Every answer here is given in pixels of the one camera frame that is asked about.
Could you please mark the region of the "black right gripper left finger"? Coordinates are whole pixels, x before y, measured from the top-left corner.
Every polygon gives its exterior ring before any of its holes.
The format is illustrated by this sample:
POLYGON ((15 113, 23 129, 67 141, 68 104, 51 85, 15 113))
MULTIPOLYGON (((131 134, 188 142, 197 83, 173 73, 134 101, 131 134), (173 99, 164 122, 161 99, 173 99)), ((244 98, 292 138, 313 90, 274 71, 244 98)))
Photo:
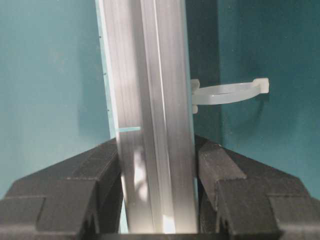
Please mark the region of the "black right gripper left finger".
POLYGON ((122 201, 111 139, 14 181, 0 201, 0 237, 89 240, 117 233, 122 201))

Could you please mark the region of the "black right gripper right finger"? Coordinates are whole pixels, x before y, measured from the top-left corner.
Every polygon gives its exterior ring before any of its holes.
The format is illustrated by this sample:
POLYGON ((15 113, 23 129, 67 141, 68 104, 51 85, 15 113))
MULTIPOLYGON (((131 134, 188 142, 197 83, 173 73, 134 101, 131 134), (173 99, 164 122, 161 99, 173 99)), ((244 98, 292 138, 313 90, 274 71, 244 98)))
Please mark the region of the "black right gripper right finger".
POLYGON ((225 240, 317 240, 320 201, 289 173, 195 137, 201 233, 225 240))

